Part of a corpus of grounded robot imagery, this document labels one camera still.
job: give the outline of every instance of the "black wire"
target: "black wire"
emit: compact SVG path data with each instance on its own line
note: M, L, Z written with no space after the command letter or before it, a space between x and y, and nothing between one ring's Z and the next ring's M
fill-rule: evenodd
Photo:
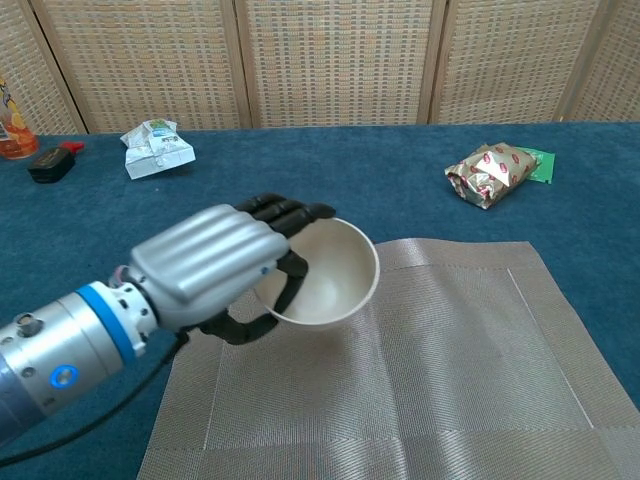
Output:
M178 353L178 351L189 341L189 336L185 332L181 332L177 335L176 341L171 346L171 349L165 354L160 363L151 371L151 373L127 396L122 400L118 405L112 408L110 411L99 417L97 420L92 423L82 427L79 430L76 430L74 433L67 435L55 442L51 442L47 445L43 445L42 447L34 448L33 450L27 450L26 452L19 453L17 455L13 455L11 457L3 458L0 460L0 468L8 467L9 465L14 465L19 462L24 462L25 460L29 460L30 458L37 457L38 455L42 455L43 453L50 452L55 450L56 448L60 448L80 437L86 435L96 427L102 425L104 422L113 417L116 413L126 407L131 401L142 391L147 385L151 383L151 381L155 378L162 367L164 367L167 363L171 362L173 357Z

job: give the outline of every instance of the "robotic finger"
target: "robotic finger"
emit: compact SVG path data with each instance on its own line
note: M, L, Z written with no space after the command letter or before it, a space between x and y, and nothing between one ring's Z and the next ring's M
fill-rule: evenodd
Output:
M271 229L287 238L300 232L319 218L331 218L335 210L324 204L304 205L274 193L262 194L236 206L238 211L249 213L255 220L267 223ZM283 313L293 301L304 283L309 266L305 259L289 250L277 260L277 268L287 275L285 286L274 310ZM199 329L223 338L232 345L242 345L264 336L278 324L271 314L264 314L249 323L235 321L224 312L199 325Z

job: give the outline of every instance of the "crumpled paper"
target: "crumpled paper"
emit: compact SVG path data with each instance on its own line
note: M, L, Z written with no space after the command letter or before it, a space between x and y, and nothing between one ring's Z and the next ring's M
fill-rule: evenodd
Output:
M131 179L175 168L196 159L193 147L176 133L177 124L162 118L147 120L125 133L125 168Z
M460 197L486 210L525 181L537 166L533 155L501 142L482 145L444 172Z

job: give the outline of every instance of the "woven screen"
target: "woven screen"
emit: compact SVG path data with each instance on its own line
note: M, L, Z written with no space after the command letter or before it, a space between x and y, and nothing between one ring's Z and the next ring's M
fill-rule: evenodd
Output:
M237 41L231 0L34 5L92 131L124 132L153 117L176 121L178 131L241 126L234 80L242 76L233 77L226 37ZM225 7L231 25L223 25Z
M238 0L254 125L415 123L431 1Z
M50 51L41 49L44 37L24 0L0 2L0 75L4 77L27 126L36 134L70 134L84 131L70 97L58 87L62 82Z
M622 0L594 58L576 120L640 121L640 3Z
M530 123L554 110L598 0L452 0L435 123Z

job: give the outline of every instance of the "robotic hand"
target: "robotic hand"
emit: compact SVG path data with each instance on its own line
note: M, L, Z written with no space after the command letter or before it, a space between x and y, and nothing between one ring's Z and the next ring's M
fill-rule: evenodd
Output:
M0 447L143 355L158 328L177 336L165 362L194 328L232 345L268 333L277 324L270 314L239 323L228 306L279 269L287 282L274 310L283 312L308 268L288 238L334 215L276 194L216 205L133 248L108 285L18 315L0 329Z

